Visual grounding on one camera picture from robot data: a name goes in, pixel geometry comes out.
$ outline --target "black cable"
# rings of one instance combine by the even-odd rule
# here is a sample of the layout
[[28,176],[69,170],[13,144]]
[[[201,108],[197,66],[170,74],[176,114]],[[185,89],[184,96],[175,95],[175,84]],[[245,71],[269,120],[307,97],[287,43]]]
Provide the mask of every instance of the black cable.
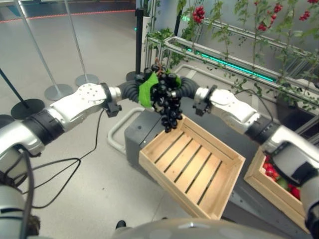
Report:
[[263,101],[263,99],[262,99],[254,90],[246,89],[246,90],[239,91],[239,92],[235,93],[234,95],[240,94],[240,93],[242,93],[242,92],[250,92],[250,93],[254,94],[255,96],[257,96],[258,99],[261,101],[261,103],[262,103],[262,104],[264,105],[264,107],[266,108],[266,110],[267,110],[267,112],[268,112],[268,114],[269,114],[269,116],[270,116],[270,118],[271,118],[271,122],[270,122],[270,123],[272,123],[272,122],[274,121],[274,117],[273,117],[273,115],[271,114],[271,112],[270,112],[270,110],[268,109],[268,107],[266,106],[265,102]]
[[13,169],[20,163],[20,161],[22,160],[22,158],[23,158],[23,154],[20,154],[19,157],[18,157],[18,159],[14,162],[14,164],[11,165],[11,167],[8,168],[8,169],[6,170],[6,172],[4,172],[4,175],[3,175],[4,179],[6,179],[7,176],[8,176],[8,173],[10,173],[10,171],[13,170]]
[[63,189],[66,187],[66,185],[68,184],[68,182],[71,180],[71,178],[73,177],[73,175],[75,174],[76,170],[78,170],[80,164],[81,164],[81,160],[77,161],[79,162],[78,165],[76,166],[76,168],[74,169],[74,171],[71,173],[70,177],[68,178],[68,180],[66,180],[66,182],[63,184],[62,188],[60,189],[60,191],[53,197],[53,199],[48,202],[47,204],[43,205],[43,206],[32,206],[33,208],[36,209],[43,209],[46,208],[47,206],[51,205],[55,199],[62,193]]
[[41,187],[42,185],[50,182],[52,179],[54,179],[56,176],[58,176],[60,173],[62,173],[63,171],[65,171],[66,169],[68,169],[69,167],[71,167],[73,164],[75,164],[76,162],[80,161],[79,158],[66,158],[66,159],[61,159],[61,160],[57,160],[57,161],[53,161],[53,162],[50,162],[50,163],[46,163],[46,164],[42,164],[42,165],[39,165],[35,168],[33,168],[33,170],[37,170],[37,169],[40,169],[40,168],[43,168],[43,167],[46,167],[46,166],[49,166],[49,165],[52,165],[52,164],[56,164],[56,163],[61,163],[61,162],[66,162],[66,161],[70,161],[70,160],[75,160],[75,162],[71,163],[70,165],[68,165],[67,167],[63,168],[61,171],[57,172],[56,174],[54,174],[51,178],[49,178],[48,180],[46,180],[45,182],[37,185],[36,187],[34,187],[34,189],[36,188],[39,188]]
[[[68,182],[70,181],[70,179],[72,178],[72,176],[74,175],[74,173],[77,171],[78,167],[80,166],[80,163],[81,163],[81,159],[83,159],[84,157],[86,157],[87,155],[89,155],[90,153],[92,153],[93,151],[96,150],[97,148],[97,144],[98,144],[98,136],[99,136],[99,128],[100,128],[100,122],[101,122],[101,117],[102,117],[102,114],[105,110],[102,110],[100,115],[99,115],[99,118],[98,118],[98,122],[97,122],[97,128],[96,128],[96,134],[95,134],[95,145],[94,145],[94,148],[87,152],[86,154],[84,154],[82,157],[80,158],[67,158],[67,159],[60,159],[60,160],[56,160],[56,161],[53,161],[53,162],[49,162],[49,163],[45,163],[45,164],[42,164],[42,165],[39,165],[35,168],[33,168],[33,170],[37,170],[39,168],[43,168],[43,167],[46,167],[46,166],[49,166],[49,165],[52,165],[52,164],[56,164],[56,163],[60,163],[60,162],[65,162],[65,161],[69,161],[69,160],[76,160],[75,162],[71,163],[70,165],[68,165],[67,167],[63,168],[62,170],[60,170],[59,172],[57,172],[55,175],[53,175],[50,179],[46,180],[45,182],[41,183],[40,185],[37,185],[35,187],[36,188],[39,188],[41,186],[43,186],[44,184],[48,183],[49,181],[51,181],[52,179],[54,179],[56,176],[58,176],[60,173],[62,173],[63,171],[65,171],[67,168],[71,167],[73,164],[75,164],[76,162],[78,162],[78,165],[77,167],[74,169],[74,171],[72,172],[72,174],[70,175],[70,177],[67,179],[67,181],[64,183],[64,185],[62,186],[62,188],[59,190],[59,192],[54,196],[54,198],[49,202],[47,203],[46,205],[44,206],[32,206],[33,208],[36,208],[36,209],[42,209],[42,208],[45,208],[47,206],[49,206],[50,204],[52,204],[55,199],[61,194],[61,192],[63,191],[63,189],[66,187],[66,185],[68,184]],[[21,173],[19,175],[17,175],[13,180],[16,180],[18,179],[19,177],[21,176],[25,176],[25,173]]]
[[30,163],[29,155],[26,151],[22,153],[25,159],[25,164],[27,168],[27,175],[28,175],[28,195],[26,198],[25,206],[24,206],[24,212],[22,217],[22,223],[20,228],[20,234],[19,239],[26,239],[27,231],[28,231],[28,219],[30,217],[31,208],[32,208],[32,201],[33,201],[33,194],[34,194],[34,177],[33,177],[33,171],[32,166]]

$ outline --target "wooden crate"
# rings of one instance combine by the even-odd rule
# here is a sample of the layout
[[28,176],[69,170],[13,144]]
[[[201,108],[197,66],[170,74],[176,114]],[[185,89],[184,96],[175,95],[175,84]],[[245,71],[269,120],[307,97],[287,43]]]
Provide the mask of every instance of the wooden crate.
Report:
[[139,164],[193,217],[219,220],[245,158],[183,116],[140,151]]
[[309,233],[305,226],[306,214],[303,204],[265,174],[266,170],[263,168],[265,159],[265,155],[259,148],[244,177],[245,181]]

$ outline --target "wooden slat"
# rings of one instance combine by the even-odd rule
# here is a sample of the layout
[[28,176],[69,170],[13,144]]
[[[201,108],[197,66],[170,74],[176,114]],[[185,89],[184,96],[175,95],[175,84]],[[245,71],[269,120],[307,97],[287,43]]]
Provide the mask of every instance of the wooden slat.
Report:
[[182,192],[185,192],[187,190],[187,188],[190,186],[195,176],[197,175],[198,171],[208,158],[209,154],[210,152],[206,148],[200,148],[188,167],[184,170],[182,175],[177,180],[176,186],[179,188],[179,190],[181,190]]
[[201,173],[196,178],[195,182],[192,184],[191,188],[187,192],[188,198],[195,204],[197,204],[201,195],[207,187],[212,175],[215,173],[220,160],[216,158],[215,155],[211,155],[203,167]]
[[190,119],[186,118],[184,121],[184,124],[188,126],[189,128],[193,129],[196,133],[198,133],[200,136],[202,136],[204,139],[206,139],[208,142],[213,144],[216,148],[221,150],[224,154],[226,154],[229,158],[237,158],[238,153],[230,148],[228,145],[224,144],[221,140],[214,137],[212,134],[204,130],[201,126],[196,124],[195,122],[191,121]]
[[222,151],[220,151],[218,148],[216,148],[214,145],[212,145],[210,142],[208,142],[205,138],[201,137],[196,131],[192,130],[188,126],[184,125],[182,127],[182,130],[191,136],[194,140],[197,142],[200,142],[200,144],[205,147],[208,151],[210,151],[212,154],[216,155],[217,158],[219,158],[221,161],[228,165],[234,164],[233,159],[229,158],[226,154],[224,154]]
[[181,130],[173,130],[170,133],[162,131],[143,149],[143,152],[155,162],[182,133]]
[[260,168],[263,166],[263,162],[265,161],[265,155],[262,152],[262,150],[259,148],[251,162],[251,164],[249,165],[249,168],[247,170],[247,173],[245,175],[245,177],[249,177],[252,176],[254,173],[256,173],[258,170],[260,170]]
[[285,213],[294,223],[301,227],[305,232],[309,233],[305,227],[305,218],[302,217],[296,210],[290,207],[280,197],[275,195],[272,191],[266,188],[258,179],[254,176],[246,178],[246,181],[255,188],[261,195],[263,195],[268,201],[274,204],[279,210]]
[[227,180],[225,181],[225,184],[223,185],[221,191],[219,192],[218,198],[214,203],[214,207],[211,209],[210,212],[207,213],[213,213],[218,218],[221,218],[243,165],[244,162],[242,161],[236,163],[232,167],[227,175]]
[[156,167],[163,171],[167,169],[169,164],[178,156],[178,154],[185,148],[185,146],[191,141],[191,137],[187,134],[183,134],[178,141],[156,162]]
[[285,189],[283,189],[279,184],[274,182],[270,177],[262,172],[257,172],[254,177],[261,182],[264,187],[267,187],[270,191],[272,191],[273,194],[276,194],[277,197],[280,197],[284,202],[289,204],[289,206],[294,208],[301,216],[306,216],[302,203]]
[[196,151],[199,149],[200,144],[195,140],[192,140],[189,145],[184,149],[184,151],[179,155],[175,162],[168,168],[165,173],[166,177],[171,181],[174,181],[177,176],[181,173],[184,166],[189,162],[193,157]]
[[208,218],[217,220],[216,217],[210,217],[198,205],[192,203],[189,198],[176,189],[175,184],[169,180],[165,174],[156,168],[156,165],[150,162],[147,156],[140,151],[140,165],[179,203],[179,205],[193,217]]
[[222,163],[217,170],[213,181],[209,185],[203,199],[199,203],[199,207],[205,212],[211,212],[211,209],[215,206],[217,196],[229,177],[229,171],[230,170],[225,163]]

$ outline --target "black pole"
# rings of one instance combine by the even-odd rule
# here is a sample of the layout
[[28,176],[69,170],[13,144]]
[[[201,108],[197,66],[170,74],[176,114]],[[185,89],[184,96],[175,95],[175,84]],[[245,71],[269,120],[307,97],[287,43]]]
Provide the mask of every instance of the black pole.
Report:
[[135,52],[135,71],[126,74],[127,81],[133,81],[141,74],[141,57],[142,57],[142,31],[143,31],[144,9],[137,8],[136,16],[136,52]]
[[[15,119],[23,120],[32,114],[40,112],[44,108],[44,102],[39,99],[27,99],[24,100],[13,84],[9,81],[8,77],[4,74],[0,68],[0,75],[4,78],[5,82],[9,85],[14,94],[19,98],[20,102],[14,105],[11,109],[11,115]],[[0,116],[0,122],[3,118],[7,120],[7,116]]]
[[136,16],[136,59],[135,59],[135,73],[141,73],[141,57],[142,57],[142,31],[143,31],[143,15],[144,9],[137,8]]
[[21,97],[21,95],[18,93],[18,91],[16,91],[15,87],[13,86],[13,84],[11,84],[8,77],[4,74],[4,72],[2,71],[1,68],[0,68],[0,75],[4,78],[5,82],[9,85],[9,87],[14,92],[14,94],[19,98],[21,103],[28,109],[29,108],[28,104],[24,101],[24,99]]
[[179,23],[180,23],[180,16],[182,13],[183,9],[181,9],[176,17],[176,23],[175,23],[175,29],[174,29],[174,35],[177,36],[178,34],[178,29],[179,29]]

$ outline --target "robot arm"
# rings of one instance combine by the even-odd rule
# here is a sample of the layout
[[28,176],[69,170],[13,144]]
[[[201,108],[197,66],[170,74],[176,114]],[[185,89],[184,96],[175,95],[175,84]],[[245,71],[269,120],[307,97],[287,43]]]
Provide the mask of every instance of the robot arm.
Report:
[[[89,114],[105,108],[109,117],[116,116],[121,110],[117,101],[125,98],[137,101],[138,92],[135,82],[116,88],[109,88],[106,84],[85,84],[74,94],[54,102],[40,113],[1,128],[0,179],[1,172],[3,174],[12,165],[14,147],[21,146],[37,156],[45,145],[80,124]],[[301,186],[301,201],[307,213],[306,226],[316,238],[319,223],[318,149],[288,128],[261,116],[227,90],[200,88],[191,80],[182,79],[180,90],[172,92],[171,97],[183,96],[194,98],[197,114],[215,114],[239,133],[258,142],[264,153],[272,156],[281,176]],[[6,177],[14,178],[26,171],[23,162],[17,168]]]
[[270,155],[278,173],[301,187],[301,201],[307,215],[306,226],[318,238],[319,226],[319,150],[283,125],[261,116],[228,90],[198,88],[196,111],[211,112],[240,134],[248,135]]

